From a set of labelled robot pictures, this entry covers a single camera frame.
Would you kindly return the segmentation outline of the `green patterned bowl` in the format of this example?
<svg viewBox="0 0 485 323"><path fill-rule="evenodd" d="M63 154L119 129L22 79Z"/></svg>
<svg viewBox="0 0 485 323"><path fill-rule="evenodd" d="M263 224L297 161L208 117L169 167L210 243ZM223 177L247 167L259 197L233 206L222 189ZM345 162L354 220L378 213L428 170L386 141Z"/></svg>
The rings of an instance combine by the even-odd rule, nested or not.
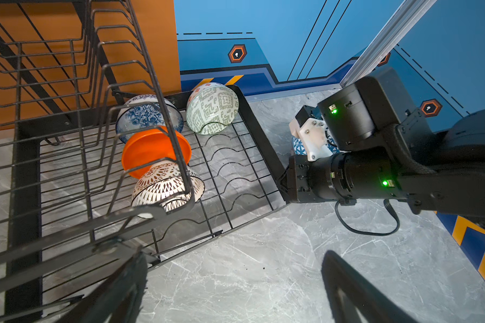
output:
<svg viewBox="0 0 485 323"><path fill-rule="evenodd" d="M221 83L205 83L195 88L187 101L187 126L199 135L215 135L234 121L238 109L234 90Z"/></svg>

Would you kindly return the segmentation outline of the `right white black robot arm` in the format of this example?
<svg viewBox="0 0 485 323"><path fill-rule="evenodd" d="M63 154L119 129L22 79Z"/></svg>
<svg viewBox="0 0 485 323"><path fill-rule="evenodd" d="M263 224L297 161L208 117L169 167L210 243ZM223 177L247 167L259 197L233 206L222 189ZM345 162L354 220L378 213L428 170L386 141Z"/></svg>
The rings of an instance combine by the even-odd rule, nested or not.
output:
<svg viewBox="0 0 485 323"><path fill-rule="evenodd" d="M485 229L485 110L435 133L397 73L373 71L290 123L305 148L277 183L293 203L405 202Z"/></svg>

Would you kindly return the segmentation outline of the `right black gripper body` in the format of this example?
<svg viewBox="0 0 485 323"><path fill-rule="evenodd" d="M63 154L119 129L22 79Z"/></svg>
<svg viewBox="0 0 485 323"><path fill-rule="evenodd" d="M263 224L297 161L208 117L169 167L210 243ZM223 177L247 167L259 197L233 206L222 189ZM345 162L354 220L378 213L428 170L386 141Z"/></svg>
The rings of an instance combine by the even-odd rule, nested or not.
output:
<svg viewBox="0 0 485 323"><path fill-rule="evenodd" d="M392 198L392 162L385 151L337 153L316 161L289 158L280 190L292 203L340 202Z"/></svg>

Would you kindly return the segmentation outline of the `plain orange bowl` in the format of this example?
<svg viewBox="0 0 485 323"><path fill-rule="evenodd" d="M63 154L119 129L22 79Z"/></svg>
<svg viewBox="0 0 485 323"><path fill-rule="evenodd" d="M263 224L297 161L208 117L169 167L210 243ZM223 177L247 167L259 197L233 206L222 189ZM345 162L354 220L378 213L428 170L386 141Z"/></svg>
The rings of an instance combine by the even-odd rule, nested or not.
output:
<svg viewBox="0 0 485 323"><path fill-rule="evenodd" d="M176 160L171 139L160 129L150 129L130 137L123 149L121 163L124 170L130 170L151 162L146 167L129 173L131 177L140 179L153 164L166 157Z"/></svg>

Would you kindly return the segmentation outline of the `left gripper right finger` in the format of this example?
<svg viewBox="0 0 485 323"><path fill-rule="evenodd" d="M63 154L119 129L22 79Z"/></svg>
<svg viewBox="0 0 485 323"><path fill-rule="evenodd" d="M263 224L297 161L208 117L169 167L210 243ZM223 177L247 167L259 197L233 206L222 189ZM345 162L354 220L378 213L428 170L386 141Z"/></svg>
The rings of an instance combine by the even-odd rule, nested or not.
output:
<svg viewBox="0 0 485 323"><path fill-rule="evenodd" d="M321 274L335 322L415 322L333 250Z"/></svg>

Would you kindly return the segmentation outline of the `white brown striped bowl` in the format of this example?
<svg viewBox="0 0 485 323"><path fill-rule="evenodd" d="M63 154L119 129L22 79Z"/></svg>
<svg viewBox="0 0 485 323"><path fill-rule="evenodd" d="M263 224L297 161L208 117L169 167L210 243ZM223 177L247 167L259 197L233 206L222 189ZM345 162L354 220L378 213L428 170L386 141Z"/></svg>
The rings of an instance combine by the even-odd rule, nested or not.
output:
<svg viewBox="0 0 485 323"><path fill-rule="evenodd" d="M165 211L172 211L190 200L191 193L185 191L185 184L178 164L160 161L138 180L131 196L131 206L159 204Z"/></svg>

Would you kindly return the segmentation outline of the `black wire dish rack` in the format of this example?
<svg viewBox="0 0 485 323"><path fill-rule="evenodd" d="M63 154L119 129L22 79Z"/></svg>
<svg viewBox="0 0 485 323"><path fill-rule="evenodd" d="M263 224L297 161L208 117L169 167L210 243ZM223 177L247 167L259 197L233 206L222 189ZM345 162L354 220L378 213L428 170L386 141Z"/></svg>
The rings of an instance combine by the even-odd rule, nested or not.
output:
<svg viewBox="0 0 485 323"><path fill-rule="evenodd" d="M157 78L140 1L0 1L0 322L57 322L134 254L148 276L285 207L276 156L242 100L217 135L171 135L198 201L136 211L115 123L138 94L188 93Z"/></svg>

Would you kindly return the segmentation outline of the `blue floral bowl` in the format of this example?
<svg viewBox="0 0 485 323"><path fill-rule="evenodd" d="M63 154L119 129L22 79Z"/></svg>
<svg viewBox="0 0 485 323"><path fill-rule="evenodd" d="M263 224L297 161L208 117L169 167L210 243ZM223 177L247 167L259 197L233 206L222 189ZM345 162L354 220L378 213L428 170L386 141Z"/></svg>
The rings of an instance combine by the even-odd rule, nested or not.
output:
<svg viewBox="0 0 485 323"><path fill-rule="evenodd" d="M167 105L167 110L174 129L181 133L184 126L182 114L171 101L164 99L164 102ZM166 126L164 116L158 104L158 97L155 94L135 96L129 99L126 104L131 106L129 108L123 108L119 112L115 128L117 134L155 125ZM126 144L134 134L135 133L121 135L119 139Z"/></svg>

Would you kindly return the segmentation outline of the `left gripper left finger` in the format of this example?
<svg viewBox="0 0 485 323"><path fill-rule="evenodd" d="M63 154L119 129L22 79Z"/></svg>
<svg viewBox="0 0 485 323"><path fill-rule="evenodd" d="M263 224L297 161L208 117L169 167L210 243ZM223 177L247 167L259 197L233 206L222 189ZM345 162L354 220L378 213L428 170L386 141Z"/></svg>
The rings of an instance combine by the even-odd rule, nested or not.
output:
<svg viewBox="0 0 485 323"><path fill-rule="evenodd" d="M59 322L135 322L147 284L148 264L134 254Z"/></svg>

